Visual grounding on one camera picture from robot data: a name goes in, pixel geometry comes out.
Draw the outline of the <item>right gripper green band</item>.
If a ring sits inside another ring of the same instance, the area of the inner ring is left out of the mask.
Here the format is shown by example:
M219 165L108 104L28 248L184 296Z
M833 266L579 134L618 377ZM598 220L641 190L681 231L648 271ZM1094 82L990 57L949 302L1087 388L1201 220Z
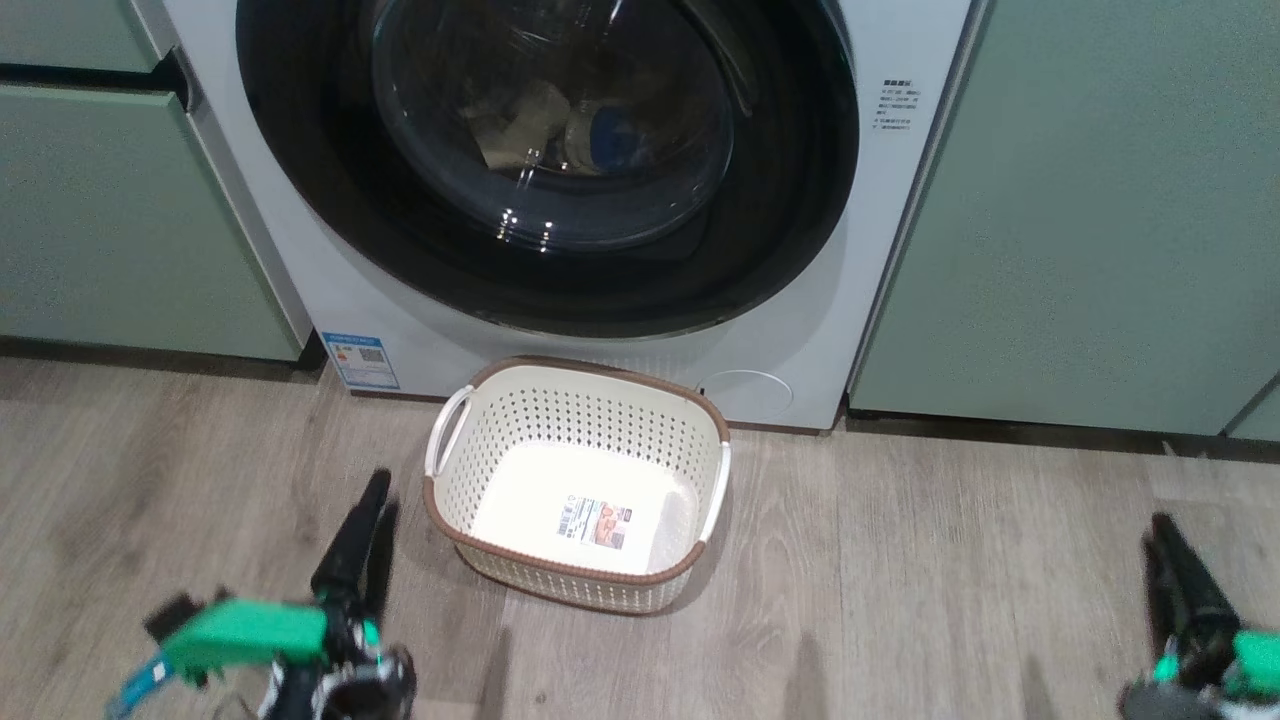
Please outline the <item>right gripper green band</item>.
M1171 515L1152 515L1143 550L1151 680L1226 703L1280 703L1280 633L1242 630Z

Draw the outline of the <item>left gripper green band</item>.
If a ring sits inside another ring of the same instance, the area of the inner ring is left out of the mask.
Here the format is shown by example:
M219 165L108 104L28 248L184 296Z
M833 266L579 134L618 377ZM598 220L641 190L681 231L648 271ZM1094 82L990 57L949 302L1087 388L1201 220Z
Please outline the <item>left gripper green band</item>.
M384 618L396 559L399 503L393 503L392 474L376 469L360 501L348 511L329 544L310 587L320 603L364 607ZM330 667L379 664L381 637L370 618L337 606L279 603L225 596L164 644L182 670L207 670L223 678L238 666L320 664Z

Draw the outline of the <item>round washing machine door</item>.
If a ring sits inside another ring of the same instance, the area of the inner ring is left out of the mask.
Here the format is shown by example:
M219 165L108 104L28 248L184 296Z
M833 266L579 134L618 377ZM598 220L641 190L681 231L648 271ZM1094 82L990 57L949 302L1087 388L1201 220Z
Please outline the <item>round washing machine door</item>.
M659 337L773 299L859 155L831 0L238 0L247 104L300 196L412 290L495 325ZM490 170L462 110L540 79L630 105L646 164Z

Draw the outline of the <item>beige cloth garment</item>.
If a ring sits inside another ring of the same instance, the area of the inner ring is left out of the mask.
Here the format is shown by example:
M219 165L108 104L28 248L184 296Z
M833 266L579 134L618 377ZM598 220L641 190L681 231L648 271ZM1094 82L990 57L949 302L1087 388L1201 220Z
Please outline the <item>beige cloth garment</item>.
M465 108L462 115L486 168L512 170L541 160L568 120L570 101L554 85L535 79L493 94Z

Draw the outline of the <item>cream and blue clothes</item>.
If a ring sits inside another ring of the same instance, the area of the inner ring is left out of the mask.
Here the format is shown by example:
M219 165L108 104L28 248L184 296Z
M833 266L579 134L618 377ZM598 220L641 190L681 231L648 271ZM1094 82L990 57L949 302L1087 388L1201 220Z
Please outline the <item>cream and blue clothes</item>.
M584 100L570 109L559 137L561 169L576 176L616 176L646 164L645 133L630 105Z

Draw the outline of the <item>printed food package label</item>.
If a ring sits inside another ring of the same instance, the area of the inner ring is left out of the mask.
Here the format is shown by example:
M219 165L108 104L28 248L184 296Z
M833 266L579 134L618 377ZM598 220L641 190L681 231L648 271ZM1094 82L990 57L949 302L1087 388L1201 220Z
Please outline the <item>printed food package label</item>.
M577 544L622 550L634 509L570 495L561 509L556 536Z

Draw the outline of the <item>cream perforated basket brown rim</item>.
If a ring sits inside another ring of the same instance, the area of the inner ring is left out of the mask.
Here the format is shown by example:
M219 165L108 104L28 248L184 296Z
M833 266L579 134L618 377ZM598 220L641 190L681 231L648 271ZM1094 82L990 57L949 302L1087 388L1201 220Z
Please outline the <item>cream perforated basket brown rim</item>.
M730 486L730 429L705 397L618 368L517 356L439 411L424 502L477 574L580 609L664 612ZM556 536L570 495L634 509L622 550Z

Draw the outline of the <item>white front-load washing machine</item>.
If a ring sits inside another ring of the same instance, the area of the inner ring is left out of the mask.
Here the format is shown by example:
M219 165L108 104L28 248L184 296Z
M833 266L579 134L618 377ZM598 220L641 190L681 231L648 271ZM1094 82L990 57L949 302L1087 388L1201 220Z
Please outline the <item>white front-load washing machine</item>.
M236 51L238 0L157 0L148 23L166 22L221 132L216 167L232 161L305 313L323 332L378 337L399 391L444 398L483 368L539 355L618 366L696 392L724 370L765 372L786 382L790 407L765 424L799 432L835 424L849 387L908 201L954 82L954 67L988 0L831 0L852 47L859 155L847 205L828 243L773 299L700 331L659 337L584 338L495 325L412 290L347 245L308 208L255 120ZM905 132L872 129L884 79L919 92Z

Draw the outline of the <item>pale green cabinet door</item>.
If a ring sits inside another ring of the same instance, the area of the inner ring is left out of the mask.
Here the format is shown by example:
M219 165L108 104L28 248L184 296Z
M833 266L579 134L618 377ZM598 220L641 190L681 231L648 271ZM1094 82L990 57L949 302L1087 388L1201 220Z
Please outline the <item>pale green cabinet door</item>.
M0 85L0 337L294 361L173 92Z

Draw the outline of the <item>blue white energy label sticker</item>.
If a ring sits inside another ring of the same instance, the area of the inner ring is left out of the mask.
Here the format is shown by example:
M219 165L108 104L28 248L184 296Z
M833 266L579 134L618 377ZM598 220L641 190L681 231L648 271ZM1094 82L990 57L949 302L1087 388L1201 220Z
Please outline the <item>blue white energy label sticker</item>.
M349 389L401 389L396 370L378 337L323 332L321 338Z

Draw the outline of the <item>narrow pale green cabinet panel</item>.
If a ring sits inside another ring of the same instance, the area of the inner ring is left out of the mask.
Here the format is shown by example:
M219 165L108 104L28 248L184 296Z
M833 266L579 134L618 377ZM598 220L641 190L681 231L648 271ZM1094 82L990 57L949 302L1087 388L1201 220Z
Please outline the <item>narrow pale green cabinet panel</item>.
M1280 443L1280 372L1224 427L1222 436Z

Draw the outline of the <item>large pale green cabinet panel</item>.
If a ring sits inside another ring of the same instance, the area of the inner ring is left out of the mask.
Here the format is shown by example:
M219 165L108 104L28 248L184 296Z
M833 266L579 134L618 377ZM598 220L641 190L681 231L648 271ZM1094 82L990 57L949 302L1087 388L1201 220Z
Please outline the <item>large pale green cabinet panel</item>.
M1210 436L1280 373L1280 0L992 0L856 410Z

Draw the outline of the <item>round white filter cover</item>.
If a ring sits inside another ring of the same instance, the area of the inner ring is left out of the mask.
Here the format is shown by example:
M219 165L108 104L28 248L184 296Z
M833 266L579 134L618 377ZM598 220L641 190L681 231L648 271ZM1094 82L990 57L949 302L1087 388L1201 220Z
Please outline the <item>round white filter cover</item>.
M765 424L794 401L791 387L765 372L716 372L696 384L696 392L717 406L727 421Z

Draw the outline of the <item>small printed text label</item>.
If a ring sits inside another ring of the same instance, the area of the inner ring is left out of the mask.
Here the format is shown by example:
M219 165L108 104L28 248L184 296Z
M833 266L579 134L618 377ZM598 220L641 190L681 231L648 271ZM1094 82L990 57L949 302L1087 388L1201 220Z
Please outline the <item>small printed text label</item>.
M872 129L879 132L905 132L913 127L919 92L911 79L884 79L876 100Z

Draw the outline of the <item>pale green cabinet drawer front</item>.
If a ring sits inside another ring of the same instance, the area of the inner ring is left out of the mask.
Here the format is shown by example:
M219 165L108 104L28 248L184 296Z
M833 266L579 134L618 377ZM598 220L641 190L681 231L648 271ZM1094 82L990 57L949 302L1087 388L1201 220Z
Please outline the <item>pale green cabinet drawer front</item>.
M131 0L0 0L0 64L148 72L159 60Z

